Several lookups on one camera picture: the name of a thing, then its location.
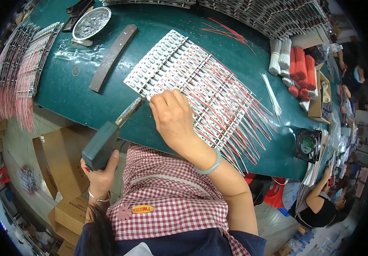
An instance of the red plastic stool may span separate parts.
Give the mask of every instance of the red plastic stool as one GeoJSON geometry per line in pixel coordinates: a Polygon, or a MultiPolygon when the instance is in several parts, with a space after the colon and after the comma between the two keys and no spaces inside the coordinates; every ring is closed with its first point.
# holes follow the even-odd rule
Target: red plastic stool
{"type": "Polygon", "coordinates": [[[7,175],[7,168],[5,166],[5,167],[2,167],[2,169],[0,169],[0,184],[5,184],[8,182],[10,182],[10,178],[7,175]]]}
{"type": "Polygon", "coordinates": [[[249,184],[251,184],[251,182],[253,181],[253,179],[255,178],[256,174],[255,173],[247,173],[245,174],[244,180],[247,182],[248,186],[249,184]]]}
{"type": "MultiPolygon", "coordinates": [[[[276,181],[281,184],[285,183],[284,178],[273,177],[272,179],[276,179],[276,181]]],[[[282,202],[282,194],[284,192],[284,185],[279,185],[275,181],[273,181],[273,183],[275,183],[274,186],[268,190],[263,201],[275,208],[284,208],[284,203],[282,202]]]]}

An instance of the woman's right hand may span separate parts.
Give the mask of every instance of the woman's right hand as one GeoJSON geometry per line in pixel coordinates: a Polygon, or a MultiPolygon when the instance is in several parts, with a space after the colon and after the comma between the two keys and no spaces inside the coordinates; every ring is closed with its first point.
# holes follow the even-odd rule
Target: woman's right hand
{"type": "Polygon", "coordinates": [[[332,169],[330,168],[330,166],[328,166],[325,169],[325,172],[323,174],[323,178],[329,180],[331,176],[332,176],[332,169]]]}
{"type": "Polygon", "coordinates": [[[178,89],[166,90],[151,97],[150,107],[157,131],[166,144],[181,156],[192,141],[199,137],[194,132],[192,109],[187,97],[178,89]]]}

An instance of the green workbench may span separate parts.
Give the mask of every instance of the green workbench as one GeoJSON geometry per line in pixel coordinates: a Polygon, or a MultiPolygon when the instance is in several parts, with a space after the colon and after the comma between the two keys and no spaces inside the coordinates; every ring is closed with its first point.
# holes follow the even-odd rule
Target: green workbench
{"type": "MultiPolygon", "coordinates": [[[[33,10],[30,21],[44,28],[54,22],[66,22],[69,15],[65,8],[77,0],[42,1],[33,10]]],[[[303,179],[307,163],[294,157],[295,135],[298,128],[327,128],[307,118],[297,99],[289,94],[281,79],[268,73],[269,40],[254,29],[221,13],[202,7],[186,10],[158,4],[129,4],[109,7],[111,19],[106,27],[95,35],[93,46],[70,45],[71,33],[60,32],[50,50],[44,66],[34,103],[47,108],[77,123],[99,129],[106,121],[115,120],[119,114],[139,95],[123,83],[140,59],[171,29],[188,36],[218,58],[240,81],[250,88],[263,105],[272,110],[268,91],[259,73],[267,73],[273,92],[282,108],[281,126],[274,125],[279,133],[273,132],[271,142],[261,137],[266,151],[259,153],[260,160],[253,166],[244,159],[250,172],[303,179]],[[223,30],[218,24],[207,19],[213,17],[224,23],[253,43],[252,49],[244,44],[219,34],[205,32],[207,23],[223,30]],[[121,55],[107,83],[100,94],[89,89],[89,84],[103,56],[120,32],[128,25],[135,24],[138,33],[121,55]],[[80,67],[80,74],[72,75],[74,67],[80,67]]],[[[322,72],[328,76],[326,65],[322,72]]],[[[336,85],[332,86],[332,100],[337,103],[336,85]]],[[[173,153],[158,134],[148,102],[146,102],[122,127],[120,137],[157,150],[173,153]]]]}

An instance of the green label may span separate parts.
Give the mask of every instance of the green label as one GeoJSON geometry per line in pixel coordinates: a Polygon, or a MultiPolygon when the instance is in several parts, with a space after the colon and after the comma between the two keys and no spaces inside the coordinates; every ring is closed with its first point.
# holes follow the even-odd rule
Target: green label
{"type": "Polygon", "coordinates": [[[313,149],[312,141],[308,138],[303,139],[301,142],[301,149],[304,154],[309,154],[313,149]]]}

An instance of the logo patch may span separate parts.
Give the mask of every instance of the logo patch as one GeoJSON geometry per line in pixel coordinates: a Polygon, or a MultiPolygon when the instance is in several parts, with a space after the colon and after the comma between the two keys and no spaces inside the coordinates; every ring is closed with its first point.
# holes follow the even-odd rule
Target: logo patch
{"type": "Polygon", "coordinates": [[[132,208],[133,213],[147,213],[152,212],[154,210],[154,207],[150,205],[139,205],[132,208]]]}

